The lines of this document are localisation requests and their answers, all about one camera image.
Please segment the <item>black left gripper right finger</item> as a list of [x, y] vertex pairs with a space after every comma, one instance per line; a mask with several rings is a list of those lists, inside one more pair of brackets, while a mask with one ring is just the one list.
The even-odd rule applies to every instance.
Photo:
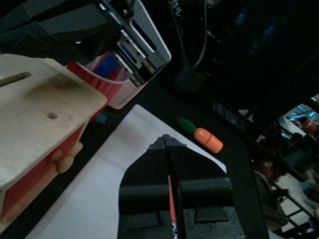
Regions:
[[217, 164], [165, 136], [179, 239], [247, 239], [231, 179]]

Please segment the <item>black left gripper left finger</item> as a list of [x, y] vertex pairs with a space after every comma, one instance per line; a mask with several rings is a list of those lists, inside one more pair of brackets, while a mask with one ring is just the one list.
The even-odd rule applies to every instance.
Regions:
[[175, 239], [164, 134], [128, 166], [118, 189], [117, 239]]

